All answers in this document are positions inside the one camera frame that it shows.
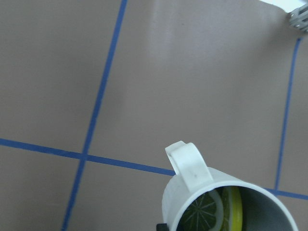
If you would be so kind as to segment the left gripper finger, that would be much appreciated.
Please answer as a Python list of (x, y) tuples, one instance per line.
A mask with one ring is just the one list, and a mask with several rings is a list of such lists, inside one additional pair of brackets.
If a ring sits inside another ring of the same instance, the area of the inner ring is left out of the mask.
[(156, 231), (167, 231), (167, 224), (166, 223), (157, 224)]

